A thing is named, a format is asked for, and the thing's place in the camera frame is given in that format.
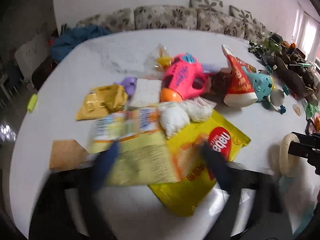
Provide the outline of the yellow nabati wafer wrapper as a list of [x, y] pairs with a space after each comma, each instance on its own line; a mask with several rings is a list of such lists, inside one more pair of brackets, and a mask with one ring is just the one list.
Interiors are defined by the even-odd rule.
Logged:
[[251, 139], [217, 111], [204, 122], [191, 122], [167, 140], [178, 169], [178, 183], [152, 184], [149, 189], [172, 213], [192, 216], [197, 206], [216, 184], [201, 155], [204, 142], [232, 161]]

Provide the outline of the yellow green snack packet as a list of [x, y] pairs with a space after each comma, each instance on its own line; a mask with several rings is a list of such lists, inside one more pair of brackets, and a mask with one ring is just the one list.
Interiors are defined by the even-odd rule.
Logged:
[[108, 186], [178, 183], [182, 180], [159, 123], [156, 107], [112, 113], [97, 119], [88, 151], [96, 154], [118, 142], [118, 156], [104, 180]]

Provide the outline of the teal toy whale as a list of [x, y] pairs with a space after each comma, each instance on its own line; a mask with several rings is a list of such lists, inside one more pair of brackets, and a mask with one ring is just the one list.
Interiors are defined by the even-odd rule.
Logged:
[[257, 102], [266, 99], [271, 94], [273, 87], [271, 77], [266, 74], [248, 72], [244, 66], [242, 66], [242, 70], [253, 86], [254, 92], [257, 96]]

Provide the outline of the wooden cube block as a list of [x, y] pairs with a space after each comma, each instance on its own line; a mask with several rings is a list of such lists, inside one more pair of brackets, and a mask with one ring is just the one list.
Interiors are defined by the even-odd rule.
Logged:
[[49, 169], [72, 170], [87, 161], [88, 152], [76, 140], [54, 140], [50, 153]]

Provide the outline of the gold candy wrapper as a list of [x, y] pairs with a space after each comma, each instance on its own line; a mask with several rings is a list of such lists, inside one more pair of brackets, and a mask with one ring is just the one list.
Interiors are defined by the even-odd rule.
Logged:
[[76, 113], [76, 121], [104, 118], [123, 110], [129, 96], [122, 85], [95, 87], [86, 94]]

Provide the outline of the white tissue wad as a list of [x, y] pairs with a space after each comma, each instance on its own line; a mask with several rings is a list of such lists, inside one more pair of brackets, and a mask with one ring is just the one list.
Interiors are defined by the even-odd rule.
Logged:
[[196, 97], [182, 102], [162, 102], [157, 106], [159, 123], [168, 139], [191, 122], [204, 122], [217, 106], [216, 102]]

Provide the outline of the pink toy gun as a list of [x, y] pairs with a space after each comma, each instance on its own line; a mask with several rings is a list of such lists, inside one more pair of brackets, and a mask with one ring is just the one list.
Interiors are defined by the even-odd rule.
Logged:
[[181, 102], [204, 94], [208, 75], [191, 54], [179, 54], [166, 70], [160, 92], [161, 102]]

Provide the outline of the green highlighter marker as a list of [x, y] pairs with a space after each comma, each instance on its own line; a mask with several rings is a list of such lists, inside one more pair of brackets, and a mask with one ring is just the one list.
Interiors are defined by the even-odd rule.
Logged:
[[37, 103], [37, 94], [33, 94], [27, 104], [27, 111], [32, 112], [35, 108], [35, 105]]

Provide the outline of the red snack wrapper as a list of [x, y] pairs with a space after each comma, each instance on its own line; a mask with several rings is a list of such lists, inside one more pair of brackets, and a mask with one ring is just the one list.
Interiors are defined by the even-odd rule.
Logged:
[[238, 57], [236, 57], [236, 59], [237, 59], [238, 63], [240, 64], [240, 66], [245, 67], [248, 72], [257, 73], [257, 69], [254, 66], [252, 66], [251, 64], [241, 60]]

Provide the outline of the clear plastic cup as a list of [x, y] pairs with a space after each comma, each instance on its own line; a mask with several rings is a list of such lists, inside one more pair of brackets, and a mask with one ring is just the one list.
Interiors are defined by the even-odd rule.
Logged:
[[159, 43], [158, 46], [148, 54], [144, 65], [153, 70], [164, 72], [171, 66], [172, 59], [173, 57], [169, 55], [166, 47]]

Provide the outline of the blue cloth heap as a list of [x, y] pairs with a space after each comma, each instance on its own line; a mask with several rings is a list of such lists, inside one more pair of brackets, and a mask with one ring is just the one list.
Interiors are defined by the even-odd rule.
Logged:
[[112, 31], [98, 25], [75, 27], [56, 38], [51, 46], [51, 58], [60, 63], [76, 46], [97, 37], [112, 34]]

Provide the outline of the white cabinet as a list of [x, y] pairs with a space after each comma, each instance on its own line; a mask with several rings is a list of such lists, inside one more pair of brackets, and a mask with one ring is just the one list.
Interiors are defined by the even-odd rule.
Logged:
[[49, 55], [49, 35], [41, 32], [16, 50], [15, 60], [24, 78], [31, 80], [33, 72]]

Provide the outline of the floral sofa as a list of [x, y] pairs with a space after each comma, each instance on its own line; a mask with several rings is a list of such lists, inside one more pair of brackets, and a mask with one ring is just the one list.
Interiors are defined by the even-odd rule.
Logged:
[[76, 23], [98, 25], [113, 33], [144, 29], [187, 29], [243, 38], [261, 43], [270, 31], [247, 10], [221, 0], [189, 0], [189, 6], [144, 5], [99, 13]]

